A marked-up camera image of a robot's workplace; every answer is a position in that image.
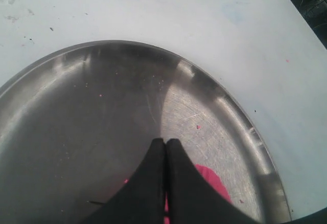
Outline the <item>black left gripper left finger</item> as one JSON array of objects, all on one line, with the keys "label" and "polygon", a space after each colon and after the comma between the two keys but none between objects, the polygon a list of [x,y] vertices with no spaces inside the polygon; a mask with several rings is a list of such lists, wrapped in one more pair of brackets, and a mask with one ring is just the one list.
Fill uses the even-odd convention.
[{"label": "black left gripper left finger", "polygon": [[124,186],[82,223],[164,223],[164,140],[153,139],[141,164]]}]

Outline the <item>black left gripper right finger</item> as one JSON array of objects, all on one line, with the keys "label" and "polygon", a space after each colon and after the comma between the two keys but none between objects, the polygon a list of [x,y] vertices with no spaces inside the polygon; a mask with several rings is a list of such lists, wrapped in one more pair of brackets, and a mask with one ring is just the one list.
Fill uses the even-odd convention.
[{"label": "black left gripper right finger", "polygon": [[200,175],[178,139],[166,143],[166,165],[170,223],[257,223]]}]

